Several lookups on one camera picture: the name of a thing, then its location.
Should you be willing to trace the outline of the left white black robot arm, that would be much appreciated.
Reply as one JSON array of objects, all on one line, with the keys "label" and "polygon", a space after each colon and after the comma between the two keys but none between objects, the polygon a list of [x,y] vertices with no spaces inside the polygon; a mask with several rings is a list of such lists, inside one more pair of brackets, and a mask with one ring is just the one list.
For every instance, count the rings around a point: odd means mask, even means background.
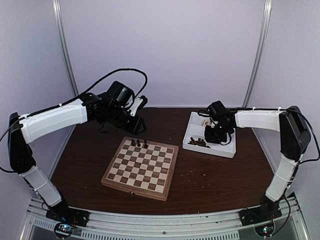
[{"label": "left white black robot arm", "polygon": [[72,218],[72,211],[62,193],[37,166],[29,146],[40,137],[73,125],[92,121],[100,125],[114,125],[133,135],[147,130],[145,121],[137,115],[148,102],[142,95],[124,84],[114,81],[106,92],[99,95],[84,93],[67,104],[38,113],[13,113],[9,117],[8,153],[12,172],[17,173],[48,205],[48,209],[61,222]]}]

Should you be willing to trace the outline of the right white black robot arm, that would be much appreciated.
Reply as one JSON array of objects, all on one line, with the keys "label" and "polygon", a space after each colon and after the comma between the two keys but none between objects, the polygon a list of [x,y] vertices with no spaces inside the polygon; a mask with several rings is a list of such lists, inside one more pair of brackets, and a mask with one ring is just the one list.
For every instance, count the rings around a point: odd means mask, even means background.
[{"label": "right white black robot arm", "polygon": [[280,162],[256,210],[259,220],[268,220],[276,212],[280,199],[294,180],[311,141],[307,120],[297,106],[286,109],[226,108],[219,100],[209,105],[206,113],[210,125],[205,127],[204,138],[208,143],[229,144],[236,128],[280,133]]}]

